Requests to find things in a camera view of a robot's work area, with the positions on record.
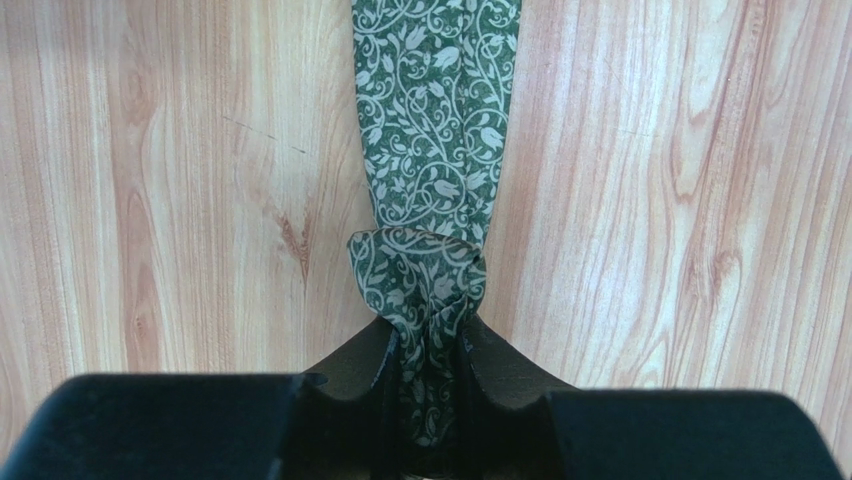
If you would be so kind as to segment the green floral patterned tie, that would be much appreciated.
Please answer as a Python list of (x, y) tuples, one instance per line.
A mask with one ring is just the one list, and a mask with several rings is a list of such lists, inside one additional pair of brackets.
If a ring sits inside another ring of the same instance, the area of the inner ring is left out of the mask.
[(358, 289), (397, 331), (404, 439), (456, 430), (451, 352), (486, 286), (522, 5), (355, 1), (356, 107), (375, 228), (348, 244)]

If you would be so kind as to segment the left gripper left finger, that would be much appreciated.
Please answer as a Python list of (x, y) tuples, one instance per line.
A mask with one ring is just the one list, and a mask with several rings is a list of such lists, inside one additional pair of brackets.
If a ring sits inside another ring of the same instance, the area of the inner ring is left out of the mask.
[(377, 319), (301, 373), (86, 374), (5, 479), (394, 479), (399, 337)]

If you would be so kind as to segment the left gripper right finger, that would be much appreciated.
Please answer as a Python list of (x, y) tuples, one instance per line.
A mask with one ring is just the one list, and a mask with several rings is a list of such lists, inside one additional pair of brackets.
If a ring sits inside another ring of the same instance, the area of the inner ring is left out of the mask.
[(837, 479), (790, 398), (580, 390), (473, 319), (459, 340), (464, 456), (477, 479)]

